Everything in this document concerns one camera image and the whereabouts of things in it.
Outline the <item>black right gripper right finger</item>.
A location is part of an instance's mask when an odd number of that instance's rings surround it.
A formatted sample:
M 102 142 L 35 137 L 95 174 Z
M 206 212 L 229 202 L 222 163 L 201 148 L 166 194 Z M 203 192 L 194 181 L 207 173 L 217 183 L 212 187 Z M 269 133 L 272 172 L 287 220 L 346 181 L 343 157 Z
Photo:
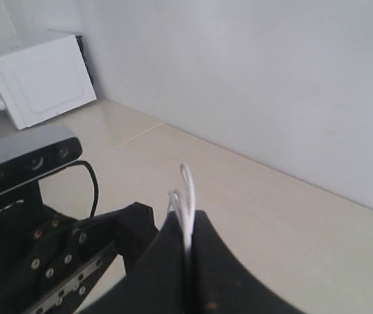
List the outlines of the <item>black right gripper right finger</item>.
M 302 313 L 254 277 L 226 246 L 205 211 L 192 233 L 192 313 Z

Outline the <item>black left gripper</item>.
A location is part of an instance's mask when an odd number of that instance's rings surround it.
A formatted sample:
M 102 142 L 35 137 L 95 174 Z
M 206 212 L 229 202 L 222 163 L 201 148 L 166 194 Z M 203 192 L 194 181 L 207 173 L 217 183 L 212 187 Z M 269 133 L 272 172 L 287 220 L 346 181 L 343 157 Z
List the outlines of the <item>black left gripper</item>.
M 37 183 L 0 196 L 0 313 L 74 313 L 113 263 L 132 271 L 156 236 L 142 203 L 75 219 Z

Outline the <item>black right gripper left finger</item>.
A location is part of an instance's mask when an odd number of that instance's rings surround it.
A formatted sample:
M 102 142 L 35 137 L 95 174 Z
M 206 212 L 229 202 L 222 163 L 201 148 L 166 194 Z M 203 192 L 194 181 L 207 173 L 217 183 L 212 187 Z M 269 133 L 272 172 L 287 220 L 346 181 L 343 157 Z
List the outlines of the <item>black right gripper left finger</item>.
M 182 313 L 183 257 L 183 234 L 172 211 L 133 271 L 81 312 Z

